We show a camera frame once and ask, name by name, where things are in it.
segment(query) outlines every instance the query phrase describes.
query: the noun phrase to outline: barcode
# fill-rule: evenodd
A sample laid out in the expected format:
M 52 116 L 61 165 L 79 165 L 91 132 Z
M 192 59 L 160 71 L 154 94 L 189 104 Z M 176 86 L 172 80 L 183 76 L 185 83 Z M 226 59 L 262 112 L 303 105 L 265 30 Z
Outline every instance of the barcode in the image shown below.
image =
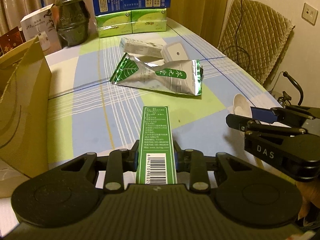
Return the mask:
M 167 184 L 165 153 L 151 153 L 146 157 L 145 184 Z

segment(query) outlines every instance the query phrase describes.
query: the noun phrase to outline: paper bag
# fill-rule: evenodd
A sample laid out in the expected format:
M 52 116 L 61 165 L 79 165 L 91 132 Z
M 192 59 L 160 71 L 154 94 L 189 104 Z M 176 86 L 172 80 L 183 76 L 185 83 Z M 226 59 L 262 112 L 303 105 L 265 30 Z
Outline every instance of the paper bag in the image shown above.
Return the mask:
M 38 38 L 0 57 L 0 198 L 48 170 L 50 80 Z

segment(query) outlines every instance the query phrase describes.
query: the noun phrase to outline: green package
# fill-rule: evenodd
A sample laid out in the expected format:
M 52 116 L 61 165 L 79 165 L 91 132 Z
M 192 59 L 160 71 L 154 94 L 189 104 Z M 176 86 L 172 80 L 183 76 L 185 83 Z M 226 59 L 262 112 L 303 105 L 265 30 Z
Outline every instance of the green package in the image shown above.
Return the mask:
M 143 107 L 138 163 L 137 183 L 177 183 L 167 106 Z
M 110 82 L 114 85 L 199 96 L 201 68 L 199 60 L 171 61 L 164 65 L 141 62 L 124 54 Z
M 131 11 L 96 16 L 100 38 L 132 33 Z
M 132 32 L 165 32 L 167 28 L 167 9 L 132 10 Z

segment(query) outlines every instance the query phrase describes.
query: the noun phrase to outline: power cord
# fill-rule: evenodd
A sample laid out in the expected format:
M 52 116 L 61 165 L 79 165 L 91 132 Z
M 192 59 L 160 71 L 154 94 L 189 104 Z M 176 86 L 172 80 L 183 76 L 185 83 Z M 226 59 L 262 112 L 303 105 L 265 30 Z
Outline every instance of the power cord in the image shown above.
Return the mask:
M 240 22 L 239 22 L 239 24 L 238 24 L 238 26 L 237 26 L 236 35 L 235 35 L 236 45 L 235 45 L 235 46 L 229 46 L 229 47 L 227 47 L 227 48 L 223 51 L 223 53 L 224 53 L 227 49 L 236 47 L 237 64 L 239 65 L 239 52 L 238 52 L 238 49 L 242 49 L 242 50 L 244 51 L 244 53 L 247 54 L 248 57 L 249 57 L 249 66 L 250 66 L 251 58 L 250 58 L 249 53 L 248 53 L 245 49 L 243 49 L 243 48 L 241 48 L 241 47 L 238 46 L 237 34 L 238 34 L 239 28 L 240 28 L 240 26 L 241 26 L 242 18 L 243 18 L 243 8 L 242 8 L 242 0 L 241 0 L 241 16 L 240 16 Z

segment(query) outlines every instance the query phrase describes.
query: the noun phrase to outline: green box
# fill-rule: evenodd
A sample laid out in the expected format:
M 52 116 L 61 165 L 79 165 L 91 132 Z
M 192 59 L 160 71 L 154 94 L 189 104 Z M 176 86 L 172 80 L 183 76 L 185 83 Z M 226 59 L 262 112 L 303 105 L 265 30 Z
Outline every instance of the green box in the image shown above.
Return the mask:
M 100 38 L 132 33 L 131 11 L 96 16 Z
M 136 181 L 153 185 L 177 183 L 167 106 L 143 107 Z
M 132 10 L 132 32 L 165 32 L 167 28 L 167 9 Z

